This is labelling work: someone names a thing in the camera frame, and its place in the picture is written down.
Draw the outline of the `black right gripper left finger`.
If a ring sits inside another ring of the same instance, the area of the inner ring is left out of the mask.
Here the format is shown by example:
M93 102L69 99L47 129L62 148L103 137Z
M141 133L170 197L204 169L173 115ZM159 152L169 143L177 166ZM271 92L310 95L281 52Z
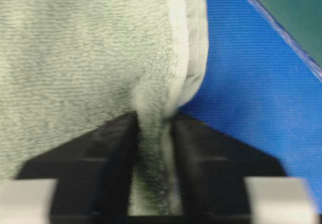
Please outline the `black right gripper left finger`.
M138 133L136 113L120 115L26 161L16 179L57 181L51 223L115 223L127 215Z

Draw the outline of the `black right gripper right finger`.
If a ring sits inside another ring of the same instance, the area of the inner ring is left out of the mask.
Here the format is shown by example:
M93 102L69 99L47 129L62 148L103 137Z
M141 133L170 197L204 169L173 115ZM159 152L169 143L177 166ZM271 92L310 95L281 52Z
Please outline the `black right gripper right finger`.
M251 223L245 177L285 177L279 160L184 113L172 121L174 156L190 223Z

